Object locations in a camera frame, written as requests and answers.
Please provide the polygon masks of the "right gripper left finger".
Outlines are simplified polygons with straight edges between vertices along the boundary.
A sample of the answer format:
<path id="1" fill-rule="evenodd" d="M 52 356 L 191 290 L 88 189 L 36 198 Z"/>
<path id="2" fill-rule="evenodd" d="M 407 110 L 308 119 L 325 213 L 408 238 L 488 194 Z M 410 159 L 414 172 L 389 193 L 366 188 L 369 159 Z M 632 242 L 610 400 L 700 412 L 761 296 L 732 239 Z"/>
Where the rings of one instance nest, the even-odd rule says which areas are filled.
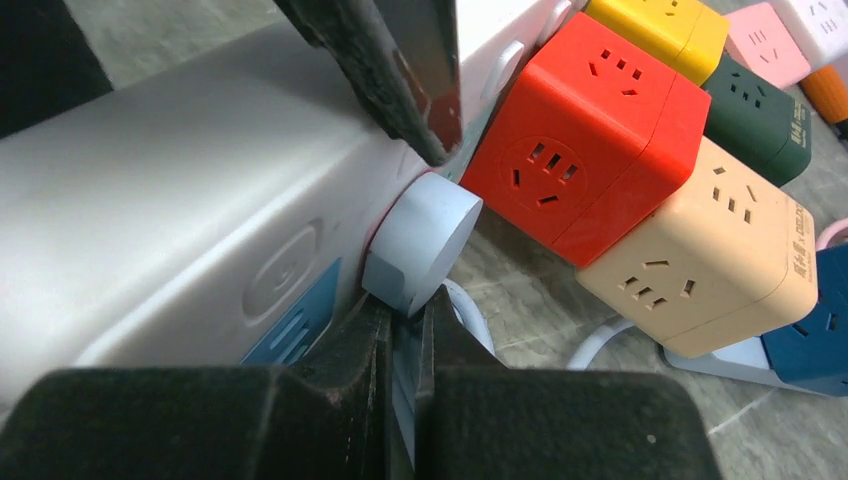
<path id="1" fill-rule="evenodd" d="M 19 401 L 5 479 L 383 479 L 390 309 L 361 301 L 291 366 L 74 369 Z"/>

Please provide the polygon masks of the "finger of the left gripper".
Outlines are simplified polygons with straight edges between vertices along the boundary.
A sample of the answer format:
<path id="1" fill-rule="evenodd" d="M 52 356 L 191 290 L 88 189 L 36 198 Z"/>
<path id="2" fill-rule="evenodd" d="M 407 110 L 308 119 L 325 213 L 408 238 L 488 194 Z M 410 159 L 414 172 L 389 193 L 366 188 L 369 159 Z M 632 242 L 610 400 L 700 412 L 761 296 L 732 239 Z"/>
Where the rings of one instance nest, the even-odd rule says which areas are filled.
<path id="1" fill-rule="evenodd" d="M 429 166 L 463 139 L 456 4 L 442 0 L 283 0 L 312 46 L 326 49 L 360 104 Z"/>

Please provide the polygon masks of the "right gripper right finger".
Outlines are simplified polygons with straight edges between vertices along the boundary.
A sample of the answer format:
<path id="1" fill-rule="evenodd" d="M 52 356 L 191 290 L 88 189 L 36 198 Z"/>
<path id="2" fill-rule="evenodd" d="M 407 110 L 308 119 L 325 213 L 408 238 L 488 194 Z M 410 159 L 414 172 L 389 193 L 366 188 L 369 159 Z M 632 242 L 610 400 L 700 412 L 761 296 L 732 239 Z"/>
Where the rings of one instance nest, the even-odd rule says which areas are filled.
<path id="1" fill-rule="evenodd" d="M 422 317 L 420 479 L 717 479 L 687 391 L 651 373 L 513 369 L 440 288 Z"/>

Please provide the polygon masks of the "white long power strip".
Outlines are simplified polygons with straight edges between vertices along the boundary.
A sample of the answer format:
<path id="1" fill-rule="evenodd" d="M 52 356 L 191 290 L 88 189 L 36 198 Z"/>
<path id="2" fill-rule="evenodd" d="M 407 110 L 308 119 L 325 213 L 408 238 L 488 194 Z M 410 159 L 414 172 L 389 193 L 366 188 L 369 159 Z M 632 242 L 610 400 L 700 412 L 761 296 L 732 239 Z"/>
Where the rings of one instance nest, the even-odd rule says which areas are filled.
<path id="1" fill-rule="evenodd" d="M 457 5 L 463 146 L 390 139 L 280 20 L 1 143 L 1 405 L 64 367 L 291 363 L 364 290 L 405 314 L 481 203 L 458 182 L 571 1 Z"/>

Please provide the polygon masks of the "light blue power strip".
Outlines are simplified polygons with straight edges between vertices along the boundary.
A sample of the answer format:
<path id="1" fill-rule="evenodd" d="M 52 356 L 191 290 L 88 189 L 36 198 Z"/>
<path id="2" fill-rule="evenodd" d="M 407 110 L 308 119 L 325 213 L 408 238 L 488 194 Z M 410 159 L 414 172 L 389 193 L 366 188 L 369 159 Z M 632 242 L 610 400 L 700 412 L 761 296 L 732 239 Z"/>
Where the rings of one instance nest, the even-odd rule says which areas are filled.
<path id="1" fill-rule="evenodd" d="M 783 382 L 771 368 L 759 336 L 695 358 L 677 355 L 664 346 L 660 352 L 670 366 L 678 369 L 823 396 Z"/>

